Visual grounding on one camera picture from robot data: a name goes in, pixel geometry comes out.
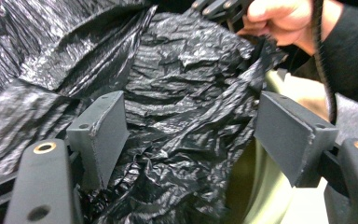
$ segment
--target crumpled plastic sheet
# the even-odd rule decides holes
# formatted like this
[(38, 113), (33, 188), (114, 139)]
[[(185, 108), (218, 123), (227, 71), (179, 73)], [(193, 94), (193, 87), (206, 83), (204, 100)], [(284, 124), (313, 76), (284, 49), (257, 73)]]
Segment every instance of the crumpled plastic sheet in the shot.
[[(12, 25), (13, 30), (0, 35), (0, 41), (8, 41), (7, 45), (0, 42), (0, 49), (4, 49), (0, 54), (0, 177), (17, 170), (27, 146), (64, 130), (84, 109), (83, 105), (108, 91), (122, 89), (140, 44), (140, 34), (155, 11), (154, 7), (145, 8), (141, 1), (14, 2), (6, 1), (1, 6), (6, 14), (0, 24), (6, 28)], [(30, 7), (32, 13), (39, 14), (26, 19)], [(85, 9), (72, 12), (78, 7)], [(26, 26), (21, 25), (20, 15)], [(17, 23), (11, 23), (14, 17)], [(43, 21), (61, 22), (58, 25), (62, 29), (75, 27), (58, 39), (62, 33), (45, 34), (49, 32), (32, 28)], [(31, 42), (23, 43), (24, 47), (12, 38)], [(54, 39), (55, 44), (41, 47)], [(9, 70), (14, 73), (5, 76)], [(84, 103), (74, 106), (73, 102), (80, 98)]]
[(264, 75), (281, 58), (194, 13), (157, 14), (125, 89), (130, 138), (108, 189), (82, 192), (86, 220), (221, 223)]
[[(0, 3), (0, 92), (21, 74), (23, 63), (27, 60), (30, 63), (39, 60), (38, 63), (41, 63), (39, 53), (48, 53), (51, 50), (50, 45), (54, 45), (67, 33), (72, 33), (72, 30), (84, 20), (110, 7), (144, 5), (144, 0), (2, 1)], [(74, 35), (76, 34), (68, 37), (69, 42), (71, 38), (76, 38)]]
[(85, 105), (20, 79), (0, 94), (0, 176), (17, 170), (24, 149), (54, 138)]

